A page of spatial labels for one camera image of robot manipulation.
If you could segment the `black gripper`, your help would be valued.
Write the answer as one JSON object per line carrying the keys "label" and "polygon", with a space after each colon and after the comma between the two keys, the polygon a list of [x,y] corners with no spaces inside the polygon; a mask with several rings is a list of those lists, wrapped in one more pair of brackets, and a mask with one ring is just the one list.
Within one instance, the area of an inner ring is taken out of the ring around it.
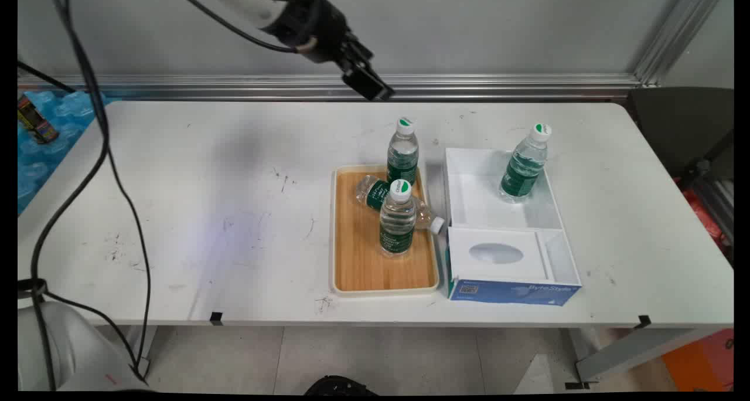
{"label": "black gripper", "polygon": [[305,47],[314,63],[340,65],[341,80],[367,101],[388,101],[396,93],[371,66],[373,53],[328,0],[289,1],[266,32],[291,48]]}

